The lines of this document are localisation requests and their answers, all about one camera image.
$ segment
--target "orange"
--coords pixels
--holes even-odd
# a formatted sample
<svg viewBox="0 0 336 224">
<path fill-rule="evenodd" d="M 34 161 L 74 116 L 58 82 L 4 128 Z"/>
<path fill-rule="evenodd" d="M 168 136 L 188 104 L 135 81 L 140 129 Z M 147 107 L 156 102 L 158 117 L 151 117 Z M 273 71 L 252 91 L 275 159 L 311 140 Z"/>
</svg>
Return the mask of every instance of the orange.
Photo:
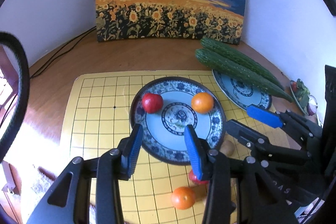
<svg viewBox="0 0 336 224">
<path fill-rule="evenodd" d="M 192 98 L 191 107 L 198 113 L 208 113 L 213 108 L 213 98 L 207 92 L 200 92 Z"/>
<path fill-rule="evenodd" d="M 171 203 L 178 210 L 186 210 L 196 201 L 195 192 L 188 187 L 178 187 L 171 194 Z"/>
</svg>

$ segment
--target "white wall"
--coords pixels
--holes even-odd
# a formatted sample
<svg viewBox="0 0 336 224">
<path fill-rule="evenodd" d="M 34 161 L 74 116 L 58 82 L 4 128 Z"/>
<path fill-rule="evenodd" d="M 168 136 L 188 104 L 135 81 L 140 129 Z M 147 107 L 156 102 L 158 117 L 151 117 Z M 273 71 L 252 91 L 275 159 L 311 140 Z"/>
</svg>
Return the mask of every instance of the white wall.
<svg viewBox="0 0 336 224">
<path fill-rule="evenodd" d="M 22 42 L 29 64 L 95 24 L 95 0 L 5 0 L 0 30 Z M 247 0 L 243 41 L 290 79 L 301 78 L 323 119 L 324 65 L 336 66 L 336 19 L 323 0 Z"/>
<path fill-rule="evenodd" d="M 5 0 L 0 30 L 23 44 L 29 65 L 95 25 L 95 0 Z"/>
</svg>

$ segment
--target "blue and white plate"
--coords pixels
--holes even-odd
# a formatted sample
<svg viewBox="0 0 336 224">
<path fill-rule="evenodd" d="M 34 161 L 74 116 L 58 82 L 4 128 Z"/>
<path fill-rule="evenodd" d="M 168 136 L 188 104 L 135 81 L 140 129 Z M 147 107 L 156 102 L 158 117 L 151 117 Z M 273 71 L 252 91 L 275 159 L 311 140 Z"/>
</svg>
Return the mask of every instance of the blue and white plate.
<svg viewBox="0 0 336 224">
<path fill-rule="evenodd" d="M 213 76 L 224 94 L 238 107 L 246 110 L 249 105 L 269 109 L 272 105 L 271 95 L 264 93 L 254 86 L 212 70 Z"/>
<path fill-rule="evenodd" d="M 207 92 L 214 98 L 214 107 L 207 114 L 191 108 L 193 96 Z M 142 107 L 146 93 L 160 94 L 162 109 L 148 114 Z M 155 158 L 176 165 L 188 165 L 189 156 L 184 143 L 184 127 L 192 124 L 199 138 L 206 139 L 211 148 L 219 148 L 223 142 L 226 121 L 223 108 L 217 98 L 205 86 L 183 77 L 164 77 L 145 85 L 135 96 L 130 109 L 132 127 L 143 126 L 142 147 Z"/>
</svg>

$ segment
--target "yellow board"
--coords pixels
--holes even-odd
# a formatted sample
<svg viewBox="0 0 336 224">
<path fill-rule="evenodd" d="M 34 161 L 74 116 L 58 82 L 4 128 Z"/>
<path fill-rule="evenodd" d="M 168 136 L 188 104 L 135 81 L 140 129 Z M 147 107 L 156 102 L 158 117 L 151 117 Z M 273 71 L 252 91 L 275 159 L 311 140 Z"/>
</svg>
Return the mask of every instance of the yellow board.
<svg viewBox="0 0 336 224">
<path fill-rule="evenodd" d="M 226 119 L 239 122 L 265 134 L 275 145 L 289 147 L 286 134 L 273 129 L 246 114 L 232 103 L 217 85 L 211 71 L 123 71 L 81 75 L 72 87 L 65 113 L 60 145 L 71 158 L 85 160 L 101 156 L 117 147 L 122 138 L 129 136 L 129 109 L 136 93 L 150 81 L 165 76 L 182 76 L 202 83 L 220 100 Z M 249 150 L 226 134 L 225 139 L 236 145 L 232 155 L 243 160 Z M 207 188 L 196 186 L 188 179 L 191 166 L 177 166 L 160 162 L 142 148 L 135 173 L 129 181 L 120 181 L 122 210 L 125 221 L 136 224 L 201 224 L 204 212 L 202 199 Z M 197 195 L 194 206 L 176 210 L 170 195 L 180 186 L 192 187 Z M 95 203 L 96 179 L 91 184 L 91 202 Z M 231 189 L 236 201 L 236 186 Z M 236 212 L 231 223 L 236 221 Z"/>
</svg>

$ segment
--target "cucumber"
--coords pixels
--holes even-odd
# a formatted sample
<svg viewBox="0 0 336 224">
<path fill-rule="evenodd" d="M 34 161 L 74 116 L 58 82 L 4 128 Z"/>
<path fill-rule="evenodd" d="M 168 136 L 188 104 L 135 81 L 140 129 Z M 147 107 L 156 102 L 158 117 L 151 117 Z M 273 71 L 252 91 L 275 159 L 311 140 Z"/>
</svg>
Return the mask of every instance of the cucumber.
<svg viewBox="0 0 336 224">
<path fill-rule="evenodd" d="M 255 72 L 239 65 L 228 58 L 219 55 L 216 52 L 206 48 L 197 49 L 195 51 L 196 58 L 207 67 L 221 72 L 231 78 L 242 81 L 248 85 L 253 85 L 259 90 L 275 97 L 284 98 L 289 102 L 293 102 L 293 98 L 284 92 L 280 87 L 256 74 Z"/>
<path fill-rule="evenodd" d="M 254 61 L 252 58 L 246 56 L 242 52 L 231 48 L 223 42 L 219 42 L 207 37 L 203 37 L 201 39 L 201 44 L 204 48 L 216 52 L 239 65 L 249 68 L 251 71 L 280 87 L 280 89 L 285 90 L 278 79 L 268 69 L 264 68 L 258 62 Z"/>
</svg>

